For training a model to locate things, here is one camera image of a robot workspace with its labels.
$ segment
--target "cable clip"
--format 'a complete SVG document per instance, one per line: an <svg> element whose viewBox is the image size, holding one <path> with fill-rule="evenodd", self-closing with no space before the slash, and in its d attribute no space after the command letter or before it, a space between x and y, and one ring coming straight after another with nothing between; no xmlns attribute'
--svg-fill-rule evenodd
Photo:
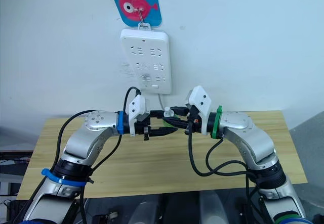
<svg viewBox="0 0 324 224"><path fill-rule="evenodd" d="M88 178L87 182L94 183L94 181L91 178Z"/></svg>

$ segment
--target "white cable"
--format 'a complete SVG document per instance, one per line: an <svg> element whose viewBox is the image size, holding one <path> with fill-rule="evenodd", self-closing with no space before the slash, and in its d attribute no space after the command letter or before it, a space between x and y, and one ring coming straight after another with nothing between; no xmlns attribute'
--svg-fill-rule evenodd
<svg viewBox="0 0 324 224"><path fill-rule="evenodd" d="M161 94L158 94L158 101L160 102L162 110L164 110L163 103L162 103L162 100L161 100Z"/></svg>

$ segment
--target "hanging hook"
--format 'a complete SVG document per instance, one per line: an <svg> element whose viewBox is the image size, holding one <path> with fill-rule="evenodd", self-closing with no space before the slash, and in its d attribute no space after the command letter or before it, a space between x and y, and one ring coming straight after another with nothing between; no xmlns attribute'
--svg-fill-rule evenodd
<svg viewBox="0 0 324 224"><path fill-rule="evenodd" d="M143 17L142 17L142 14L141 14L141 11L144 10L143 8L135 8L134 11L137 11L138 12L138 16L140 17L141 19L141 23L142 25L144 24L144 20L143 20Z"/></svg>

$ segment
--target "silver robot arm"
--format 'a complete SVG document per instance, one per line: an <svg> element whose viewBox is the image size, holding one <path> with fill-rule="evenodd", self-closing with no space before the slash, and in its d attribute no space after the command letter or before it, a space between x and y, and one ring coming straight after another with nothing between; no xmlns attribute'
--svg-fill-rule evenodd
<svg viewBox="0 0 324 224"><path fill-rule="evenodd" d="M189 92L186 105L190 109L188 119L193 119L191 112L194 117L200 116L201 123L196 124L195 131L204 135L210 132L212 138L226 138L236 145L249 171L257 177L252 181L257 184L273 223L291 214L303 219L294 223L307 221L303 206L279 163L273 141L265 131L256 127L245 113L222 112L221 106L216 113L211 112L211 99L201 86Z"/></svg>
<svg viewBox="0 0 324 224"><path fill-rule="evenodd" d="M91 166L105 142L117 136L118 114L93 111L84 124L69 138L53 173L44 169L47 176L24 216L24 220L45 219L62 223L75 204L82 187L86 185Z"/></svg>
<svg viewBox="0 0 324 224"><path fill-rule="evenodd" d="M254 172L259 193L273 222L279 213L296 212L305 218L304 208L288 176L279 164L270 136L241 112L223 112L219 133L236 145L248 168Z"/></svg>

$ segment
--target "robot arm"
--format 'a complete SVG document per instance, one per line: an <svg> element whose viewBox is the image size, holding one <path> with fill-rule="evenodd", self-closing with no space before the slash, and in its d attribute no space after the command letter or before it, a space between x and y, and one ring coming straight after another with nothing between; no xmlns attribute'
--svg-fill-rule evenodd
<svg viewBox="0 0 324 224"><path fill-rule="evenodd" d="M108 138L118 135L118 113L93 111L69 138L53 172L43 169L47 178L37 192L24 220L45 219L63 223L91 175L91 166Z"/></svg>
<svg viewBox="0 0 324 224"><path fill-rule="evenodd" d="M279 163L272 139L256 127L248 115L221 110L211 112L211 99L201 86L189 93L186 105L190 111L184 107L171 107L171 110L183 116L189 112L190 116L191 109L194 109L197 112L195 119L198 119L193 124L194 132L205 135L209 132L212 138L224 137L237 146L249 170L257 176L252 181L257 184L272 222L291 214L305 217L301 202ZM148 111L147 107L147 101L137 95L130 103L129 115L123 111L94 111L87 115L82 127L68 140L53 172L48 169L42 171L47 178L30 204L24 220L45 219L51 223L69 223L67 213L76 204L74 198L90 181L91 166L109 137L137 133L144 134L144 140L148 140L148 136L164 136L176 130L172 127L151 129L150 117L163 118L179 128L188 126L185 120L164 117L164 111Z"/></svg>
<svg viewBox="0 0 324 224"><path fill-rule="evenodd" d="M283 172L273 141L266 132L256 127L245 113L222 112L221 106L216 113L211 112L211 99L201 86L190 91L186 105L190 112L198 112L200 116L200 123L193 126L194 131L205 135L210 132L212 138L226 138L236 145L249 171L257 176L256 179L250 179L257 184L264 207L273 223L289 215L303 220L294 223L307 221L303 219L303 206L288 176ZM178 127L185 125L184 122L176 122L175 118L164 120Z"/></svg>
<svg viewBox="0 0 324 224"><path fill-rule="evenodd" d="M248 168L257 176L253 180L273 222L283 213L305 218L303 206L284 173L269 135L256 127L245 113L223 112L219 134L236 145Z"/></svg>
<svg viewBox="0 0 324 224"><path fill-rule="evenodd" d="M43 169L46 179L36 193L23 220L46 220L50 223L70 223L72 210L77 210L77 197L87 182L91 182L92 165L96 161L105 142L113 136L131 133L149 136L164 136L176 131L172 127L150 128L151 117L163 117L163 111L149 111L144 97L137 95L129 104L129 115L123 111L116 113L93 111L85 117L85 122L68 139L60 160L53 172Z"/></svg>

